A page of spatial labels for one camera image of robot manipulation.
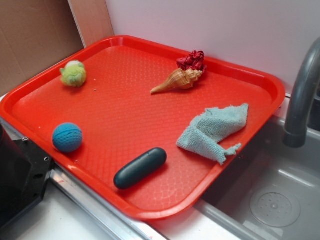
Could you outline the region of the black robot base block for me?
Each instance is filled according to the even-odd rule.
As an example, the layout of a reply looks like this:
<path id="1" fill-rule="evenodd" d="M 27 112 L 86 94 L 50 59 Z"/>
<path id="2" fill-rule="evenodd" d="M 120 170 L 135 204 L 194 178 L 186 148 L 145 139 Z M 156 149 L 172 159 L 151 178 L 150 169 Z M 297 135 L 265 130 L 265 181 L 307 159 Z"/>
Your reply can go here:
<path id="1" fill-rule="evenodd" d="M 44 198 L 52 157 L 30 139 L 13 140 L 0 127 L 0 229 Z"/>

